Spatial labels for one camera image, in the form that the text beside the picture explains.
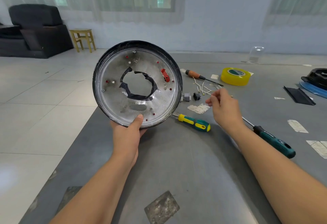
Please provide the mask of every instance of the gray table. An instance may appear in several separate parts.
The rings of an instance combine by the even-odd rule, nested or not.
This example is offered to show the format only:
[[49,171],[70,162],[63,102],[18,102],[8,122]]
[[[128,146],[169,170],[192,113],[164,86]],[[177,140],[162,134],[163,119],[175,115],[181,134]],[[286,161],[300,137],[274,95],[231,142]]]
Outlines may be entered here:
[[[254,124],[289,143],[296,150],[293,159],[304,170],[327,185],[327,161],[306,143],[326,140],[327,99],[308,93],[316,106],[294,103],[283,86],[296,87],[306,66],[178,63],[210,77],[224,67],[240,67],[254,75],[247,86],[226,85],[239,100],[242,114]],[[196,91],[193,79],[183,75],[183,92]],[[142,137],[139,157],[132,169],[112,223],[149,223],[144,208],[169,190],[180,210],[172,223],[280,223],[243,156],[228,135],[215,124],[211,110],[202,115],[187,109],[199,101],[182,102],[178,112],[211,123],[200,133],[171,117]],[[297,133],[287,120],[299,121],[309,133]],[[48,223],[69,186],[82,186],[110,157],[112,131],[108,118],[96,109],[66,155],[37,196],[37,206],[28,210],[21,224]]]

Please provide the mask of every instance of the yellow and green screwdriver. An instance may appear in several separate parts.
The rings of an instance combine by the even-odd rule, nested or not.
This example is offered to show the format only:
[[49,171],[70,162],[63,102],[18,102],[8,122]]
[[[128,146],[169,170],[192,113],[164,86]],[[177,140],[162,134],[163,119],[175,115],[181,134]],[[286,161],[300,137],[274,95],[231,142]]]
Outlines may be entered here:
[[201,132],[209,132],[210,131],[210,124],[206,121],[200,120],[200,119],[194,119],[188,116],[185,116],[183,114],[176,114],[173,113],[173,116],[177,117],[180,122],[184,122],[187,125],[193,127],[197,131]]

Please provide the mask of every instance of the screwdriver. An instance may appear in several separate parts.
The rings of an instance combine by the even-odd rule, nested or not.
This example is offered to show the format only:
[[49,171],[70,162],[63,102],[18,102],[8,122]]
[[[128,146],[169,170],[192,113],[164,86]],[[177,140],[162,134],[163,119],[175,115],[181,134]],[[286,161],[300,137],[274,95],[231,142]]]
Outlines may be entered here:
[[215,83],[215,84],[217,84],[217,85],[223,86],[223,85],[221,85],[221,84],[219,84],[219,83],[217,83],[217,82],[211,81],[210,79],[206,79],[206,78],[203,77],[202,75],[200,75],[200,74],[198,74],[198,73],[196,73],[196,72],[194,72],[194,71],[191,71],[191,70],[186,70],[185,74],[188,75],[188,76],[191,77],[191,78],[192,78],[192,77],[194,77],[194,78],[199,78],[199,79],[207,80],[207,81],[213,82],[213,83]]
[[201,132],[209,132],[210,131],[210,124],[207,123],[206,121],[200,120],[200,119],[194,119],[188,116],[185,116],[183,114],[172,114],[175,117],[178,117],[178,120],[180,122],[184,122],[189,126],[192,126],[194,129],[201,131]]
[[289,159],[293,158],[295,156],[295,151],[293,148],[291,148],[290,145],[285,143],[284,141],[276,138],[272,134],[265,131],[261,126],[254,126],[252,123],[250,123],[247,119],[242,117],[244,121],[246,121],[248,124],[250,124],[253,128],[253,131],[259,135],[262,139],[264,139],[266,142],[268,142],[270,145],[272,145],[276,150],[284,154]]

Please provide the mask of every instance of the orange handled screwdriver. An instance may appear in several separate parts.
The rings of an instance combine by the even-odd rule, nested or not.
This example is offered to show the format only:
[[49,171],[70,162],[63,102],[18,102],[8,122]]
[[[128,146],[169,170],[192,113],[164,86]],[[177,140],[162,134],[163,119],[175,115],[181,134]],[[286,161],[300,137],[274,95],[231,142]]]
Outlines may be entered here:
[[194,71],[191,71],[191,70],[186,70],[185,74],[188,75],[188,76],[191,77],[191,78],[192,78],[192,77],[194,77],[194,78],[199,78],[199,79],[207,80],[207,81],[213,82],[213,83],[215,83],[215,84],[217,84],[217,85],[223,86],[223,85],[221,85],[221,84],[219,84],[219,83],[217,83],[217,82],[211,81],[210,79],[206,79],[206,78],[203,77],[202,75],[200,75],[200,74],[198,74],[198,73],[196,73],[196,72],[194,72]]

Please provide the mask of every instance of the transparent packing tape roll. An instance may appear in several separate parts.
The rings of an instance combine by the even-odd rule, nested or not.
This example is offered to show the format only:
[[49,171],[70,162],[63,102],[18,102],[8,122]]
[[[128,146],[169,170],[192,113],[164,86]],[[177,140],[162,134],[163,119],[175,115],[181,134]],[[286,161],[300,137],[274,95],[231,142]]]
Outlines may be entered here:
[[223,69],[220,79],[230,85],[247,85],[251,74],[240,68],[227,67]]

